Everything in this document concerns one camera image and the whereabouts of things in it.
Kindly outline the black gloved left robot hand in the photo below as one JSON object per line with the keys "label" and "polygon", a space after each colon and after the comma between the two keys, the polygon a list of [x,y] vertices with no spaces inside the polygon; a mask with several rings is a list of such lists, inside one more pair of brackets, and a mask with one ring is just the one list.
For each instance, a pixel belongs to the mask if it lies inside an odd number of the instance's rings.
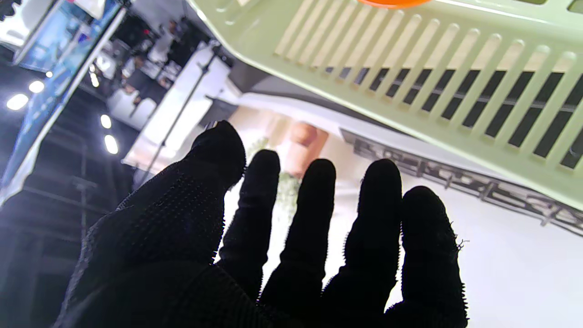
{"label": "black gloved left robot hand", "polygon": [[402,193],[389,159],[362,181],[345,264],[323,286],[337,171],[308,166],[280,264],[262,285],[280,173],[246,164],[219,121],[83,239],[56,328],[466,328],[460,246],[440,198]]}

